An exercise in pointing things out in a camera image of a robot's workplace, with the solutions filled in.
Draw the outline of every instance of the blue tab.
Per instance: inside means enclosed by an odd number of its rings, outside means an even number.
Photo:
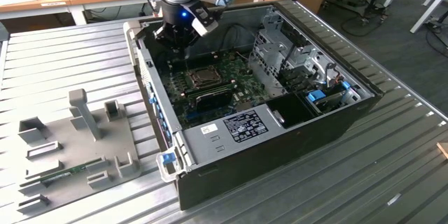
[[[171,164],[172,162],[176,161],[176,155],[175,153],[167,153],[167,154],[163,154],[163,164]]]
[[[326,97],[326,94],[322,90],[315,90],[315,91],[310,92],[310,94],[308,94],[308,98],[312,102],[320,100],[324,97]]]
[[[154,104],[158,101],[156,97],[150,98],[150,103]]]
[[[343,87],[344,87],[344,89],[350,89],[351,88],[351,84],[347,81],[344,81],[343,82]]]

